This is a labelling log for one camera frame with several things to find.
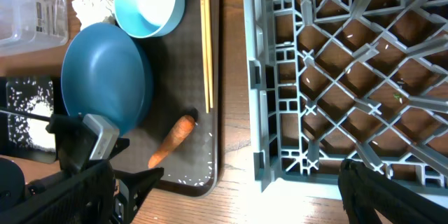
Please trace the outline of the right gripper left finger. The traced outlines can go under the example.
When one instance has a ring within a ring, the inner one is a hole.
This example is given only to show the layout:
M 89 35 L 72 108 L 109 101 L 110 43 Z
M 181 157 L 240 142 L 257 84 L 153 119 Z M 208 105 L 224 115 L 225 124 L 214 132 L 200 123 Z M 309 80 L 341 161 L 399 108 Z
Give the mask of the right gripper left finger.
M 77 174 L 60 171 L 25 184 L 2 181 L 2 223 L 108 223 L 113 215 L 115 176 L 107 161 L 94 162 Z

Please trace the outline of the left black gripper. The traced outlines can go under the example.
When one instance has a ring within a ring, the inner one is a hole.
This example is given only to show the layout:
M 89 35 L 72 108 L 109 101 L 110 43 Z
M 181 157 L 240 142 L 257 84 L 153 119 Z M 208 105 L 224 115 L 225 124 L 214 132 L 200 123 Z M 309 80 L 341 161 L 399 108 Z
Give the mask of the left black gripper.
M 57 155 L 62 171 L 77 174 L 94 162 L 107 161 L 130 145 L 129 139 L 119 137 L 106 160 L 89 160 L 94 146 L 94 133 L 83 124 L 84 116 L 53 114 L 47 131 L 58 138 Z M 113 196 L 113 215 L 108 223 L 131 223 L 144 203 L 149 192 L 164 175 L 163 168 L 152 168 L 138 173 L 118 171 L 112 168 L 115 176 Z

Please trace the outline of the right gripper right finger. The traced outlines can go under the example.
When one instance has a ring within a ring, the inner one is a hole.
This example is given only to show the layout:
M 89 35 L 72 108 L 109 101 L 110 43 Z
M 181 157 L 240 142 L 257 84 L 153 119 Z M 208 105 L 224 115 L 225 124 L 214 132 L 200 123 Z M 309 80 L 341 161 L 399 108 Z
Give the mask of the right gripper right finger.
M 367 168 L 342 161 L 337 180 L 350 223 L 446 223 L 447 209 Z

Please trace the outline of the orange carrot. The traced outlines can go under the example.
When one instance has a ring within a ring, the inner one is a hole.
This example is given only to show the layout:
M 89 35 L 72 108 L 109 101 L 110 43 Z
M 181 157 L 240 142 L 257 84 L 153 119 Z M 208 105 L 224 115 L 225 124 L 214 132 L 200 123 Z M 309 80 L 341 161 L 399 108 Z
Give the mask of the orange carrot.
M 162 144 L 154 152 L 148 161 L 148 168 L 155 168 L 170 153 L 172 153 L 195 128 L 195 119 L 190 115 L 184 115 L 179 118 L 174 126 L 164 138 Z

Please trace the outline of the pile of white rice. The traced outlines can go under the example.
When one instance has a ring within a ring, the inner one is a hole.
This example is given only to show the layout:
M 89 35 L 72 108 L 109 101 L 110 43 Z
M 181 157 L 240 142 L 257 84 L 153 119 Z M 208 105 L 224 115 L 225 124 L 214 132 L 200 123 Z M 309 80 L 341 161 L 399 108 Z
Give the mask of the pile of white rice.
M 7 108 L 43 117 L 54 110 L 53 81 L 49 77 L 9 78 L 6 83 Z M 8 116 L 8 140 L 18 148 L 54 153 L 55 135 L 46 130 L 48 122 L 23 116 Z

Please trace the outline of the dark blue plate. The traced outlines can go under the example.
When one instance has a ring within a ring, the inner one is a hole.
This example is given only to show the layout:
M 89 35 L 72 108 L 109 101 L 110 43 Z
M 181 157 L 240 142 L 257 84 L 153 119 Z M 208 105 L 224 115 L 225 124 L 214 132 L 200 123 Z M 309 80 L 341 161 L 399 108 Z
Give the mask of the dark blue plate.
M 151 64 L 141 46 L 121 28 L 92 24 L 67 48 L 61 91 L 70 116 L 104 116 L 123 136 L 143 121 L 151 106 Z

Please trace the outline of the light blue bowl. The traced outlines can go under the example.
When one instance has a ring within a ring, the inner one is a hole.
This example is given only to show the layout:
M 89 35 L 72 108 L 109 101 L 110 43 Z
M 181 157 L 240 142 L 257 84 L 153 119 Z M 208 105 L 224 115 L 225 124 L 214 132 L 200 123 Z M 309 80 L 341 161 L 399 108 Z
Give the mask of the light blue bowl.
M 164 36 L 179 25 L 186 0 L 114 0 L 115 19 L 128 35 Z

